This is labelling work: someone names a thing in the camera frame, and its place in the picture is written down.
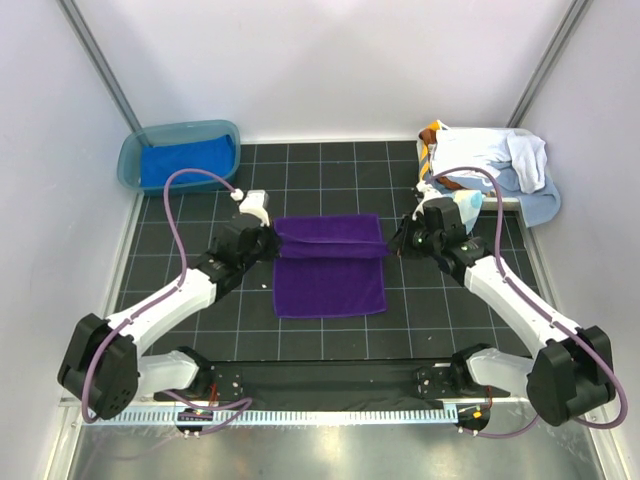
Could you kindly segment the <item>purple towel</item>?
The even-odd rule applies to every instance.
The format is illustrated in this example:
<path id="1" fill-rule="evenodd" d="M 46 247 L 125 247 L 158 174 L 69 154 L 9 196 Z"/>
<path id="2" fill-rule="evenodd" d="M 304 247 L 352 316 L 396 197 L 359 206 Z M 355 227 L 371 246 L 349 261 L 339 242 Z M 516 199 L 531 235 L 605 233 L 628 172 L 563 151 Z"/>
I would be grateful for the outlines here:
<path id="1" fill-rule="evenodd" d="M 278 317 L 342 318 L 387 310 L 376 214 L 285 217 L 274 223 L 281 246 L 273 267 Z"/>

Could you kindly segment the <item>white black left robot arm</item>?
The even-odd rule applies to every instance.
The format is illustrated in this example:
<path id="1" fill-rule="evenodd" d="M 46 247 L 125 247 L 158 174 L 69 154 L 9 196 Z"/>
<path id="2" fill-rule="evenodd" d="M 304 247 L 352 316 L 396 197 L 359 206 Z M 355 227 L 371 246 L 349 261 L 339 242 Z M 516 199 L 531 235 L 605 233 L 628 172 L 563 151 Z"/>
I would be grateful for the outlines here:
<path id="1" fill-rule="evenodd" d="M 146 352 L 182 321 L 239 287 L 256 263 L 276 257 L 279 246 L 272 226 L 241 215 L 220 225 L 210 249 L 159 291 L 106 319 L 83 317 L 58 382 L 80 400 L 84 421 L 109 420 L 134 399 L 157 393 L 206 397 L 215 380 L 211 361 L 190 347 L 154 356 Z"/>

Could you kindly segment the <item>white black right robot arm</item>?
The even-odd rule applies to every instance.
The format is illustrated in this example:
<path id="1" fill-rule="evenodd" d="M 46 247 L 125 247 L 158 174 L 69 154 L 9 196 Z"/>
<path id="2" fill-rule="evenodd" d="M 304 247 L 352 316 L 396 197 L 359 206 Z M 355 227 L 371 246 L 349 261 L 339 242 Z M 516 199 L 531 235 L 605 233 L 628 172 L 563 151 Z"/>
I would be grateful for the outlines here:
<path id="1" fill-rule="evenodd" d="M 403 258 L 433 259 L 493 309 L 529 352 L 523 358 L 476 346 L 456 353 L 450 382 L 458 394 L 496 387 L 526 398 L 552 426 L 622 396 L 607 334 L 597 326 L 583 328 L 547 304 L 484 239 L 466 231 L 453 199 L 422 202 L 402 218 L 389 246 Z"/>

